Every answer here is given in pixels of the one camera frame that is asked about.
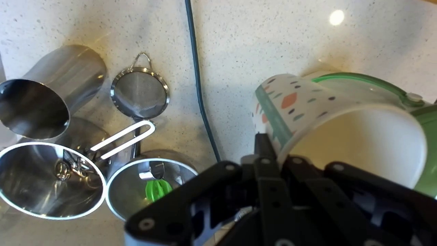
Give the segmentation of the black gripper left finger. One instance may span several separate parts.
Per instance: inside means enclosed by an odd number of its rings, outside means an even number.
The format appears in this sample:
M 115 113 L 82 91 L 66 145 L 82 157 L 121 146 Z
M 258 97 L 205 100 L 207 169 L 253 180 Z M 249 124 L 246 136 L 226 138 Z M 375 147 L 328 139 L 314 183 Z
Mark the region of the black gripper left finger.
M 217 246 L 250 246 L 256 214 L 238 214 L 254 202 L 254 168 L 222 161 L 136 212 L 125 224 L 126 244 L 202 246 L 224 229 Z

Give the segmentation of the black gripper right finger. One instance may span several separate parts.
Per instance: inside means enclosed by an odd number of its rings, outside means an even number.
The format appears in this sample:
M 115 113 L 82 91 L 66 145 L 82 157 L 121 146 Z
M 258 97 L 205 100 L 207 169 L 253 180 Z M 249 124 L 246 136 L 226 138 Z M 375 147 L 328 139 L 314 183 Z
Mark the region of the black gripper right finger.
M 342 161 L 291 156 L 282 175 L 331 246 L 437 246 L 437 201 Z

